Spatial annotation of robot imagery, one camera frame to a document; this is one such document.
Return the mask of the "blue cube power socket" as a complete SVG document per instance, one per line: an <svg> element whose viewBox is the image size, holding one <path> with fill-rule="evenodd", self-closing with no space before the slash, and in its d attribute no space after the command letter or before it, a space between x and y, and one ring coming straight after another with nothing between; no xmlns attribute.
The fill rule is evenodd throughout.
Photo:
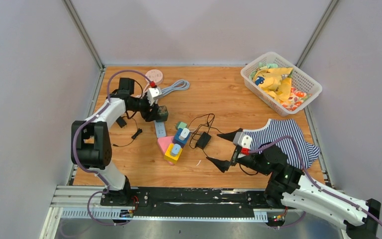
<svg viewBox="0 0 382 239"><path fill-rule="evenodd" d="M174 138L173 143L178 144L181 148L185 146L187 143L189 137L190 137L190 130L188 128L178 128Z"/></svg>

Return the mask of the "light blue small charger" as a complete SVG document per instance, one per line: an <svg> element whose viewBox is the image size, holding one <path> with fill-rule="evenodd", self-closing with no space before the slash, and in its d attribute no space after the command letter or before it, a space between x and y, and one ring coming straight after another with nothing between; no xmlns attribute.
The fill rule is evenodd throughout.
<svg viewBox="0 0 382 239"><path fill-rule="evenodd" d="M172 145L172 149L170 151L170 155L172 157L176 157L179 155L179 153L181 152L182 150L182 147L179 145L179 144L173 144Z"/></svg>

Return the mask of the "yellow cube power socket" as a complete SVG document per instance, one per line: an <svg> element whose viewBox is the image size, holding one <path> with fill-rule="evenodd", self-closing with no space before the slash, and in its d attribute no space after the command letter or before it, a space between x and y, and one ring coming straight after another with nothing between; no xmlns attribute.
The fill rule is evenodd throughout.
<svg viewBox="0 0 382 239"><path fill-rule="evenodd" d="M176 164L182 150L183 148L179 144L171 143L164 154L164 159L171 164Z"/></svg>

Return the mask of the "dark green cube socket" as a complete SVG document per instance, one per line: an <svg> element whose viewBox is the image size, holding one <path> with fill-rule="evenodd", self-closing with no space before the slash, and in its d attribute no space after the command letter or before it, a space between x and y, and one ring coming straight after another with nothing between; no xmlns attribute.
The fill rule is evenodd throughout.
<svg viewBox="0 0 382 239"><path fill-rule="evenodd" d="M166 106L159 106L157 111L156 122L166 122L169 117L169 112Z"/></svg>

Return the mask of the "white USB charger plug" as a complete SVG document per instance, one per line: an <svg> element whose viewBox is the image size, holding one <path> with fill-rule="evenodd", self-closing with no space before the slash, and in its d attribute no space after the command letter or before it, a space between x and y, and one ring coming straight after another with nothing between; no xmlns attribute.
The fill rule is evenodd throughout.
<svg viewBox="0 0 382 239"><path fill-rule="evenodd" d="M186 140L190 134L190 130L188 128L182 129L181 133L179 134L180 140Z"/></svg>

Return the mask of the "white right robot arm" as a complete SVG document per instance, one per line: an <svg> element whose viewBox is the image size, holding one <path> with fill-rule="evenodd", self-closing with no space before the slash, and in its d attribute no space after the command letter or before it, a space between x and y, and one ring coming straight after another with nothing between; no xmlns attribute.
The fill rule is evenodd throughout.
<svg viewBox="0 0 382 239"><path fill-rule="evenodd" d="M381 203L375 199L361 200L345 195L315 181L301 168L288 163L288 155L279 142L290 140L299 160L302 159L296 141L283 136L257 149L252 137L242 129L218 135L236 147L230 160L209 158L221 172L241 164L269 176L264 190L264 201L271 208L290 207L324 219L344 230L351 239L375 239L380 226Z"/></svg>

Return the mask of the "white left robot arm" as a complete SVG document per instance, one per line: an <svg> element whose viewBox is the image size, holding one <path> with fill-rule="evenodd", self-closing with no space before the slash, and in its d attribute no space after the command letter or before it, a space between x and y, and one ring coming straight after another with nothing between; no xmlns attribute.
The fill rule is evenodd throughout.
<svg viewBox="0 0 382 239"><path fill-rule="evenodd" d="M146 122L156 121L160 118L156 101L163 95L162 90L150 82L149 89L135 97L135 83L134 79L120 78L118 88L109 92L97 112L85 120L74 121L71 126L72 162L98 177L104 183L103 196L121 206L128 205L133 196L129 179L111 161L109 129L128 111L139 112Z"/></svg>

